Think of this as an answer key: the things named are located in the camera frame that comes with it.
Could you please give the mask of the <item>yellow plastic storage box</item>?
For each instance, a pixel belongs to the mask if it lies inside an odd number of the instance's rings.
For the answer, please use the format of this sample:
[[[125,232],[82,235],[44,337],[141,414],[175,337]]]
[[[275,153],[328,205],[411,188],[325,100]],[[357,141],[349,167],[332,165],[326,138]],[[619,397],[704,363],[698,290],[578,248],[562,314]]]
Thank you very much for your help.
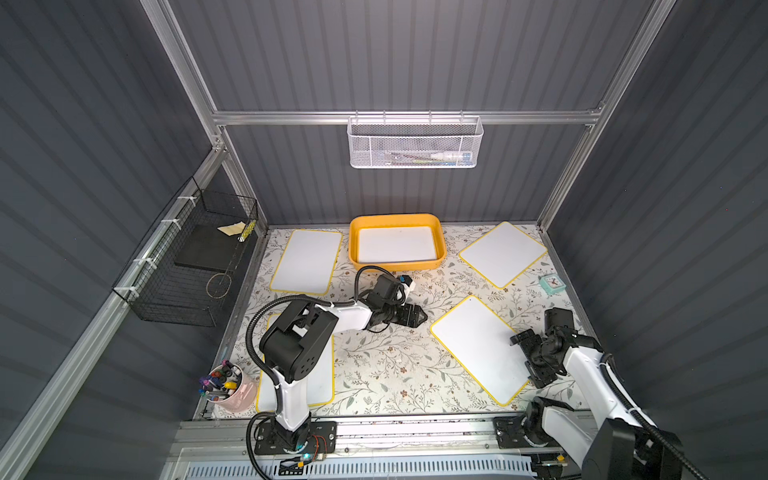
[[[432,270],[447,255],[441,222],[432,214],[359,216],[349,228],[348,257],[356,269]]]

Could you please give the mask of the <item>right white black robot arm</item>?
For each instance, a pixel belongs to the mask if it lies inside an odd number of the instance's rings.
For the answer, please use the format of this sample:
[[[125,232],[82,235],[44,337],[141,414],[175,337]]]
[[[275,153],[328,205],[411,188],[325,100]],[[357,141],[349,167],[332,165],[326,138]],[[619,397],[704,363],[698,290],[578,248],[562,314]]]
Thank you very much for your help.
[[[631,398],[614,371],[612,355],[596,338],[577,332],[572,311],[551,308],[544,317],[543,333],[527,329],[510,342],[521,349],[535,387],[569,376],[588,409],[579,412],[564,402],[535,397],[523,415],[496,421],[500,447],[557,445],[584,479],[679,479],[685,472],[704,478],[679,438],[659,429]]]

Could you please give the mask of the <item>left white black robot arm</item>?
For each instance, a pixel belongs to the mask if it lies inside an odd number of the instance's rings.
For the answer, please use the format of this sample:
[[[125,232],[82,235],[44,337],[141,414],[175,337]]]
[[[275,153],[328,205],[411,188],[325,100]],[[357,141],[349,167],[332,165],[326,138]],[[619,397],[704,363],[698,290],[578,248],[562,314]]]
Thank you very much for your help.
[[[356,272],[353,296],[347,301],[286,295],[268,302],[250,318],[245,348],[273,386],[274,427],[285,442],[301,445],[309,435],[306,378],[335,334],[382,333],[390,325],[415,329],[427,320],[424,309],[408,301],[413,287],[409,275],[365,265]]]

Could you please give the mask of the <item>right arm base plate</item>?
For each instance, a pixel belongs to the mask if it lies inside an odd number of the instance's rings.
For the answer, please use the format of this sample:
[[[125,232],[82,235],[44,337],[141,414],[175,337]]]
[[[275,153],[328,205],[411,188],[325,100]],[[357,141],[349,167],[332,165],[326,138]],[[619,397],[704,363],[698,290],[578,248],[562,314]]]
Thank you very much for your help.
[[[544,430],[540,422],[534,422],[525,415],[494,417],[492,423],[500,449],[563,449],[562,445]]]

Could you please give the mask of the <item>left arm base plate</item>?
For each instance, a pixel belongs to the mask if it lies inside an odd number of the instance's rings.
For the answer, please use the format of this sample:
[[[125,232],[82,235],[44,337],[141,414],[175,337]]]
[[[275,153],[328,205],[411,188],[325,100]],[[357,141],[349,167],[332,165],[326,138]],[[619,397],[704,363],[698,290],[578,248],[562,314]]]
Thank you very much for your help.
[[[338,423],[308,420],[295,432],[275,419],[260,421],[253,434],[256,455],[330,454],[335,452]]]

